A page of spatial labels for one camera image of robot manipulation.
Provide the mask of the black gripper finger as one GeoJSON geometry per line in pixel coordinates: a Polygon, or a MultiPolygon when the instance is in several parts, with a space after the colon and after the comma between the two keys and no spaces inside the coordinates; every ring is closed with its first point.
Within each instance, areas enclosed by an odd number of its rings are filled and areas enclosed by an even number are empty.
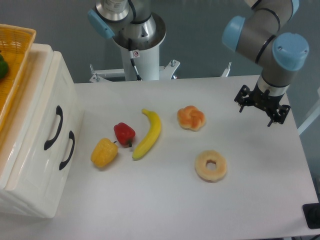
{"type": "Polygon", "coordinates": [[[270,118],[269,123],[267,124],[270,127],[273,123],[283,124],[286,120],[288,113],[290,112],[291,107],[289,105],[283,104],[278,106],[273,106],[266,109],[266,114],[270,118]]]}
{"type": "Polygon", "coordinates": [[[252,105],[251,91],[247,85],[243,85],[237,95],[234,98],[234,101],[239,105],[239,112],[241,113],[244,107],[250,107],[252,105]]]}

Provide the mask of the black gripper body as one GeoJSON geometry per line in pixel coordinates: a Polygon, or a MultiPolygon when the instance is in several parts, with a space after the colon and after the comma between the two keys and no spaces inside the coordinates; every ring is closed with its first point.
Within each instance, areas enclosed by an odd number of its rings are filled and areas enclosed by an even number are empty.
{"type": "Polygon", "coordinates": [[[246,105],[248,107],[254,106],[266,112],[269,117],[278,116],[280,100],[282,97],[283,94],[279,96],[271,96],[269,90],[262,92],[258,87],[258,84],[256,84],[253,91],[251,91],[249,96],[246,98],[246,105]]]}

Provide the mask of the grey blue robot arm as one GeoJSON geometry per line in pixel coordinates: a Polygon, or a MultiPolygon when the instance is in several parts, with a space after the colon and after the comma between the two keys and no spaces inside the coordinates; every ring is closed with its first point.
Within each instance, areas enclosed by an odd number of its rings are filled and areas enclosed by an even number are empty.
{"type": "Polygon", "coordinates": [[[266,113],[269,123],[283,124],[291,109],[280,101],[309,54],[307,40],[281,28],[298,11],[298,0],[248,0],[248,19],[233,17],[222,34],[222,43],[262,67],[254,89],[243,85],[234,101],[241,109],[254,106],[266,113]]]}

